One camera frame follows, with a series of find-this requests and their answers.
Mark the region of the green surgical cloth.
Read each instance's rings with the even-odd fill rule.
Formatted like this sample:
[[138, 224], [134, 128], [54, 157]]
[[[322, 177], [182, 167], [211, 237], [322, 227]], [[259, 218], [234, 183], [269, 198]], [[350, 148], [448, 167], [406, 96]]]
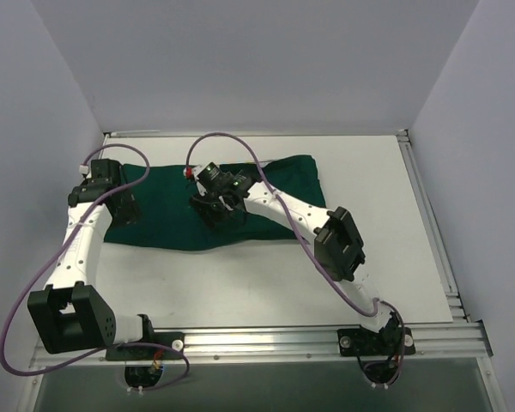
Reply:
[[[294, 239], [293, 232], [264, 217], [237, 212], [208, 227], [189, 205], [197, 193], [182, 176], [182, 165], [151, 167], [149, 176], [132, 189], [142, 216], [124, 227], [110, 227], [105, 242], [174, 251], [207, 251], [246, 240]], [[263, 165], [269, 182], [307, 203], [325, 207], [317, 163], [309, 154], [289, 156]]]

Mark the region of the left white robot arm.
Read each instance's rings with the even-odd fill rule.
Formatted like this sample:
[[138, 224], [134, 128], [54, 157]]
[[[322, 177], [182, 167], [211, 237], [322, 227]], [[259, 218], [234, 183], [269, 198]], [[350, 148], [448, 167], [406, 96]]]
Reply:
[[83, 167], [89, 175], [68, 196], [64, 250], [45, 286], [33, 291], [27, 308], [50, 354], [110, 347], [125, 343], [137, 360], [156, 348], [144, 314], [117, 314], [97, 291], [100, 252], [107, 230], [136, 222], [141, 213], [126, 177], [115, 160], [98, 159]]

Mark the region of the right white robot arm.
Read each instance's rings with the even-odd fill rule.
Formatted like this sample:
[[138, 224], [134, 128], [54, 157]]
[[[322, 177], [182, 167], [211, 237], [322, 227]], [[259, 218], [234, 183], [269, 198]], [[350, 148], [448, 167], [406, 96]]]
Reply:
[[402, 317], [380, 298], [364, 270], [364, 241], [345, 208], [330, 210], [306, 203], [263, 177], [224, 172], [213, 162], [186, 167], [184, 176], [197, 187], [190, 205], [209, 227], [240, 212], [291, 230], [318, 273], [358, 314], [367, 349], [383, 354], [394, 345], [393, 330], [403, 330]]

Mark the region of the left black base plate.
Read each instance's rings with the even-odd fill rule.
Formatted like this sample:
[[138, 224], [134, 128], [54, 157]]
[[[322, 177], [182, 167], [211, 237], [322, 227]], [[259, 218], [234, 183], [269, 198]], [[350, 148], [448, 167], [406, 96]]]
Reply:
[[128, 342], [109, 348], [107, 361], [176, 361], [185, 347], [185, 333], [181, 331], [155, 332], [148, 341]]

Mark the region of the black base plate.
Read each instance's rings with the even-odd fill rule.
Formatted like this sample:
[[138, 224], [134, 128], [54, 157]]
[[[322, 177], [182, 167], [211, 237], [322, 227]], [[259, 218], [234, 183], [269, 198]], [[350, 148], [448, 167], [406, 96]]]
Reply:
[[[401, 354], [401, 338], [403, 336], [401, 327], [390, 329], [384, 327], [378, 333], [362, 327], [351, 327], [338, 329], [336, 333], [339, 353], [343, 357], [388, 357]], [[416, 349], [411, 329], [406, 328], [404, 334], [404, 354], [414, 355]]]
[[185, 347], [185, 333], [181, 331], [155, 332], [148, 341], [128, 342], [109, 348], [107, 361], [176, 361]]

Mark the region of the aluminium right side rail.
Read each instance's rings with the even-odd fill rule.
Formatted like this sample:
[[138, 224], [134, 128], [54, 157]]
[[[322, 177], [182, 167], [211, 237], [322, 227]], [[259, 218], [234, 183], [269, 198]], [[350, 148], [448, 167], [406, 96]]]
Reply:
[[427, 238], [433, 252], [437, 271], [439, 273], [443, 289], [445, 290], [446, 298], [449, 302], [456, 303], [456, 305], [451, 308], [453, 311], [452, 317], [457, 321], [470, 323], [470, 315], [464, 308], [457, 281], [451, 268], [444, 241], [442, 240], [439, 225], [417, 166], [414, 150], [409, 137], [409, 131], [399, 130], [396, 133], [396, 138], [412, 190], [415, 194], [415, 199], [426, 230]]

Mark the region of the aluminium rail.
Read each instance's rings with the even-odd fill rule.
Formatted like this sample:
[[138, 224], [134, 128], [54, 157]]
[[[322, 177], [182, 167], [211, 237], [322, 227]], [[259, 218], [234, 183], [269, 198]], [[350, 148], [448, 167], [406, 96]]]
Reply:
[[396, 138], [412, 190], [415, 194], [415, 199], [426, 230], [427, 238], [433, 252], [437, 271], [439, 273], [443, 289], [445, 290], [446, 298], [449, 302], [456, 303], [456, 305], [451, 308], [453, 311], [452, 317], [457, 321], [470, 323], [470, 315], [464, 308], [457, 281], [451, 268], [444, 241], [442, 240], [439, 225], [417, 166], [414, 150], [409, 137], [409, 131], [399, 130], [396, 133]]
[[[340, 325], [185, 329], [184, 355], [195, 365], [355, 362], [342, 357]], [[412, 324], [415, 353], [408, 361], [488, 358], [494, 354], [484, 325]]]

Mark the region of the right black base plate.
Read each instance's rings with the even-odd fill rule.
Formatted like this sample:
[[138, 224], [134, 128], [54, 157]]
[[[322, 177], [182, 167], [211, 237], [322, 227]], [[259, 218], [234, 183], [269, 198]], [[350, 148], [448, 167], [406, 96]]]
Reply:
[[[351, 327], [338, 329], [336, 333], [339, 353], [343, 357], [388, 357], [401, 354], [401, 338], [403, 336], [401, 327], [390, 329], [384, 327], [378, 333], [362, 327]], [[404, 354], [414, 355], [416, 349], [411, 329], [406, 328], [404, 334]]]

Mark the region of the aluminium front rail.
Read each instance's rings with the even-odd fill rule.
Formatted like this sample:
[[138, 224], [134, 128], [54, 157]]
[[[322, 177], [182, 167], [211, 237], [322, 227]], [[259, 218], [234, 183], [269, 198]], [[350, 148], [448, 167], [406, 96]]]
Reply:
[[[185, 329], [184, 355], [195, 365], [355, 362], [342, 357], [340, 325]], [[488, 358], [494, 354], [484, 325], [412, 324], [415, 353], [408, 361]]]

